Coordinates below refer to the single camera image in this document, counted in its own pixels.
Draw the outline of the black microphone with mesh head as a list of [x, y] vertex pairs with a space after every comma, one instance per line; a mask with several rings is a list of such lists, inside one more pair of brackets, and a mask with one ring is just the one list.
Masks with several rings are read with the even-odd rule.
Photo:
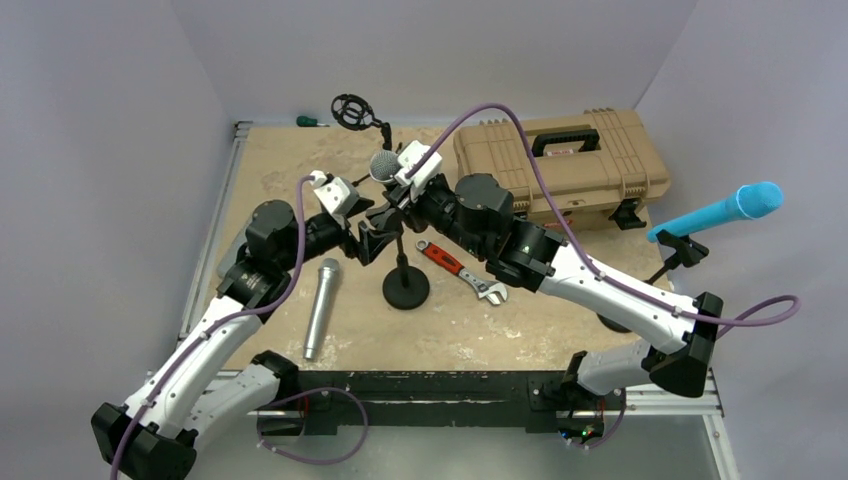
[[394, 189], [400, 186], [396, 175], [401, 167], [397, 153], [380, 150], [371, 157], [369, 177], [387, 190]]

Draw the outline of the silver mesh head microphone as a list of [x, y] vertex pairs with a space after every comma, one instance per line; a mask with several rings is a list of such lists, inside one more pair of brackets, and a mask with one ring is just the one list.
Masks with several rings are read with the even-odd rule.
[[307, 361], [315, 361], [320, 355], [341, 277], [338, 260], [326, 258], [322, 261], [303, 347], [303, 358]]

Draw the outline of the black round base mic stand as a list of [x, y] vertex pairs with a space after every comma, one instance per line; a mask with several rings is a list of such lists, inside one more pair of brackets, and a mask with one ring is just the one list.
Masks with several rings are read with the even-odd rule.
[[420, 307], [428, 298], [430, 284], [425, 273], [411, 266], [405, 252], [402, 211], [390, 203], [366, 211], [366, 219], [380, 232], [394, 235], [396, 266], [385, 276], [382, 292], [387, 303], [398, 310], [408, 311]]

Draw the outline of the black tripod shock mount stand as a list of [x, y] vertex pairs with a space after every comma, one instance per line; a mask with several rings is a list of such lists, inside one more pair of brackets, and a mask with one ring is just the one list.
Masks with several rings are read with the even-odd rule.
[[[379, 119], [374, 113], [373, 107], [362, 97], [349, 93], [336, 96], [331, 102], [331, 113], [336, 122], [347, 130], [357, 132], [370, 128], [379, 130], [382, 136], [382, 146], [376, 152], [389, 150], [399, 155], [399, 150], [393, 147], [392, 127], [390, 123]], [[355, 180], [353, 185], [359, 186], [366, 179], [372, 180], [369, 177], [369, 167], [368, 174], [359, 180]]]

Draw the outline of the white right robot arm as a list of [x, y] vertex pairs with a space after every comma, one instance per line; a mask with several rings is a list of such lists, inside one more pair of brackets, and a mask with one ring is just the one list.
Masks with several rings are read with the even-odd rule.
[[652, 383], [687, 398], [702, 396], [721, 300], [696, 298], [649, 285], [593, 259], [576, 241], [515, 215], [513, 195], [489, 174], [472, 174], [450, 187], [437, 174], [420, 191], [398, 180], [384, 196], [408, 226], [433, 228], [484, 262], [508, 286], [573, 302], [638, 335], [604, 352], [579, 352], [561, 381], [564, 399], [584, 407], [616, 388]]

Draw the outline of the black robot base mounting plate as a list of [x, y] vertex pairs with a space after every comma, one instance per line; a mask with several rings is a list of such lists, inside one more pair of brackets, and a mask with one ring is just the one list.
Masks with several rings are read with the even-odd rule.
[[567, 440], [603, 436], [621, 394], [582, 390], [564, 371], [302, 371], [283, 405], [258, 411], [267, 436], [334, 435], [347, 426], [519, 428]]

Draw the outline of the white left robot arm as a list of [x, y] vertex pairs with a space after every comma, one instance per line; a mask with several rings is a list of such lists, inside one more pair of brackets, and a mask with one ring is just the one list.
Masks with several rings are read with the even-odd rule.
[[354, 236], [345, 220], [321, 212], [300, 224], [301, 212], [282, 200], [260, 204], [246, 241], [203, 318], [165, 364], [123, 404], [102, 404], [91, 424], [113, 479], [184, 479], [199, 453], [248, 412], [292, 405], [300, 391], [298, 368], [266, 351], [226, 385], [209, 388], [228, 359], [259, 331], [287, 298], [303, 262], [341, 248], [369, 264], [396, 231], [360, 223]]

